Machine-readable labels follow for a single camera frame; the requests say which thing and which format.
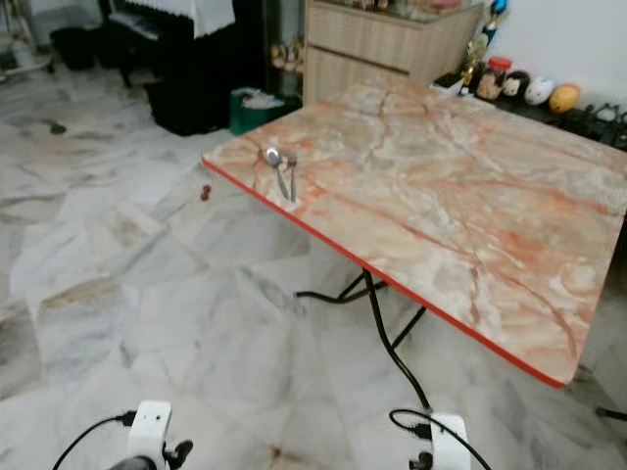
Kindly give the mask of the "silver metal spoon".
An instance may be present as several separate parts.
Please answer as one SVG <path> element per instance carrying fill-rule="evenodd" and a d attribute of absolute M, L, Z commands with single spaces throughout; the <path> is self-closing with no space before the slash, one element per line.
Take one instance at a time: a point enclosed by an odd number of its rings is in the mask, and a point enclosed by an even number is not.
<path fill-rule="evenodd" d="M 282 154 L 274 148 L 265 149 L 264 157 L 265 161 L 270 165 L 270 168 L 274 170 L 274 174 L 276 174 L 276 182 L 279 187 L 279 192 L 281 192 L 285 200 L 291 201 L 292 193 L 290 188 L 288 188 L 288 183 L 285 178 L 283 178 L 283 170 L 286 168 L 285 158 L 283 158 Z"/>

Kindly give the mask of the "green box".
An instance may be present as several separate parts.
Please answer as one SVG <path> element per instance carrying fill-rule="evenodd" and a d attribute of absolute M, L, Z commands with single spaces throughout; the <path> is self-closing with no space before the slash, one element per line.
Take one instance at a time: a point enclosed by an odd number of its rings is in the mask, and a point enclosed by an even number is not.
<path fill-rule="evenodd" d="M 234 137 L 285 117 L 302 106 L 299 98 L 276 97 L 256 88 L 237 88 L 229 99 L 229 130 Z"/>

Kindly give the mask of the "black piano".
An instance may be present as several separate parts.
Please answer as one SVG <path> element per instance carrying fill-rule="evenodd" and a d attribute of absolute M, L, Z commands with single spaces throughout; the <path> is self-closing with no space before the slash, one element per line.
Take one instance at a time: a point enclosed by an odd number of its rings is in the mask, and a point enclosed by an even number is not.
<path fill-rule="evenodd" d="M 157 125 L 179 137 L 229 126 L 231 93 L 265 85 L 263 0 L 227 0 L 229 25 L 194 35 L 193 20 L 128 0 L 109 0 L 107 44 L 117 54 L 122 85 L 142 66 L 156 78 L 144 85 Z"/>

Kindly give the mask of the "jar with red lid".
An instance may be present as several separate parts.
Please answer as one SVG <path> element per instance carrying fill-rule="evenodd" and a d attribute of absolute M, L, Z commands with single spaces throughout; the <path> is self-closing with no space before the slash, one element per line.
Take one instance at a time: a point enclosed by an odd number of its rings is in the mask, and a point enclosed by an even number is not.
<path fill-rule="evenodd" d="M 482 76 L 475 86 L 475 97 L 496 102 L 501 97 L 505 88 L 503 82 L 506 80 L 507 72 L 513 68 L 513 60 L 507 57 L 490 57 L 485 63 Z"/>

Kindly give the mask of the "black round figurine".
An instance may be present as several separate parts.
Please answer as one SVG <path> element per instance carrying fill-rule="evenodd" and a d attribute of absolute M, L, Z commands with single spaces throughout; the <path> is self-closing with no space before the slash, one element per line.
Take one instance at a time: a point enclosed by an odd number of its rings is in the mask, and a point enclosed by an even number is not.
<path fill-rule="evenodd" d="M 510 100 L 524 100 L 529 84 L 529 72 L 520 69 L 511 71 L 502 82 L 502 95 Z"/>

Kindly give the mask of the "white egg figurine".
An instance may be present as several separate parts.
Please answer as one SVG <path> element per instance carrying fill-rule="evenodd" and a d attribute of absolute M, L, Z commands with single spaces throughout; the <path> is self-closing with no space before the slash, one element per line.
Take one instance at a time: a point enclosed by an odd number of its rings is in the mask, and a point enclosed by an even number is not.
<path fill-rule="evenodd" d="M 553 90 L 555 90 L 555 82 L 550 77 L 533 77 L 527 89 L 524 90 L 523 100 L 528 106 L 543 106 L 550 100 Z"/>

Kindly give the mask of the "orange egg figurine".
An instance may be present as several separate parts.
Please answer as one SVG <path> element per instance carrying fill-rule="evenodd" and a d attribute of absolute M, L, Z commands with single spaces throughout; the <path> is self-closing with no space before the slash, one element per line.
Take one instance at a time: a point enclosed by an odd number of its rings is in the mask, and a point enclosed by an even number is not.
<path fill-rule="evenodd" d="M 553 93 L 548 99 L 548 108 L 556 114 L 572 111 L 577 106 L 581 93 L 581 86 L 573 84 L 573 82 L 564 82 L 564 84 L 553 89 Z"/>

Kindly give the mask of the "small white ornament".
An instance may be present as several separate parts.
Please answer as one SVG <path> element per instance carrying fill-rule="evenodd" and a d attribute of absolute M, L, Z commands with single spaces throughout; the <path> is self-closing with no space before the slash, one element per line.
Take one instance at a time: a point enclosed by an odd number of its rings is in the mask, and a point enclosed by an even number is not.
<path fill-rule="evenodd" d="M 627 108 L 619 104 L 604 103 L 599 108 L 587 108 L 588 126 L 593 130 L 612 131 L 627 125 Z"/>

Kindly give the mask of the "small gold trophy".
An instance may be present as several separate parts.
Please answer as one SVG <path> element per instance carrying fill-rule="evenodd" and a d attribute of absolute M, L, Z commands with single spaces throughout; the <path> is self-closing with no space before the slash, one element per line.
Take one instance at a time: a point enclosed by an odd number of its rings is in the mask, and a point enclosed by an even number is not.
<path fill-rule="evenodd" d="M 467 44 L 467 50 L 464 62 L 460 66 L 460 88 L 458 94 L 467 95 L 470 93 L 471 80 L 473 80 L 475 68 L 478 67 L 480 60 L 487 51 L 487 43 L 484 37 L 475 36 L 473 40 Z"/>

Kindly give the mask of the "black bin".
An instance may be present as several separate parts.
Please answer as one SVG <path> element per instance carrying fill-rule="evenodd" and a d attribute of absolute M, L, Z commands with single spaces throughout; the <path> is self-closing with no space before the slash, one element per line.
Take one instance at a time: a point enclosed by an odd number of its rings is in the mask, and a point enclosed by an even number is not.
<path fill-rule="evenodd" d="M 88 71 L 95 66 L 91 31 L 84 27 L 64 27 L 50 32 L 51 45 L 69 71 Z"/>

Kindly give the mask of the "light wooden drawer cabinet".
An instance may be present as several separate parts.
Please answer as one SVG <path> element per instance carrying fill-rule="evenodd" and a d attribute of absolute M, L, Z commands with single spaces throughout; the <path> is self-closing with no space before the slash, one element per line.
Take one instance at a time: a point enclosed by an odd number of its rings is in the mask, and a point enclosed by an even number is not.
<path fill-rule="evenodd" d="M 302 99 L 372 80 L 429 85 L 456 71 L 484 0 L 306 0 Z"/>

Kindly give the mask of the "white lace cloth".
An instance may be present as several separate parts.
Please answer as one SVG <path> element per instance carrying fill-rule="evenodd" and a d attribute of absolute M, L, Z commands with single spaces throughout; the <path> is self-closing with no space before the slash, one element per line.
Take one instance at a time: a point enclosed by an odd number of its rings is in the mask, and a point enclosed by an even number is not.
<path fill-rule="evenodd" d="M 157 12 L 191 20 L 192 37 L 202 37 L 234 24 L 232 0 L 124 0 L 125 3 L 148 6 Z"/>

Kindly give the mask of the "white metal rack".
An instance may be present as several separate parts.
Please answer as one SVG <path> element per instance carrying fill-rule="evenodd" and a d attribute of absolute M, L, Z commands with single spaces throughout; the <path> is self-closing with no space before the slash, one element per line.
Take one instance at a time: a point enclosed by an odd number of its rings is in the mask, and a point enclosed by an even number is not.
<path fill-rule="evenodd" d="M 1 81 L 12 79 L 18 74 L 45 71 L 54 74 L 53 59 L 37 49 L 36 36 L 26 19 L 26 13 L 20 0 L 0 0 L 1 18 L 3 18 L 3 43 L 6 54 L 12 57 L 12 63 L 6 66 L 1 60 Z"/>

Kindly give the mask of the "trophy with blue ball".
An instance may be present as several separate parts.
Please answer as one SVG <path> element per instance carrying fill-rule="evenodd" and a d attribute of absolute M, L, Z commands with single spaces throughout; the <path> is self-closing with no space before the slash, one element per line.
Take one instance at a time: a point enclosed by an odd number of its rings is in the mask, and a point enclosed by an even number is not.
<path fill-rule="evenodd" d="M 475 44 L 480 50 L 487 51 L 496 37 L 499 23 L 506 16 L 509 0 L 485 0 L 485 20 L 479 34 L 475 36 Z"/>

